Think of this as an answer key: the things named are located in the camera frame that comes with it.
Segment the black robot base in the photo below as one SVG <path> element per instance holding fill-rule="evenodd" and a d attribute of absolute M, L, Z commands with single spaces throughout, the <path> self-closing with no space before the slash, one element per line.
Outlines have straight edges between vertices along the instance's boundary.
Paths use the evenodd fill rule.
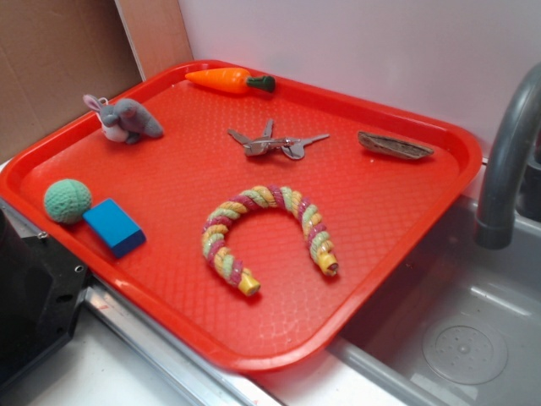
<path fill-rule="evenodd" d="M 55 238 L 22 237 L 1 215 L 1 389 L 68 343 L 89 268 Z"/>

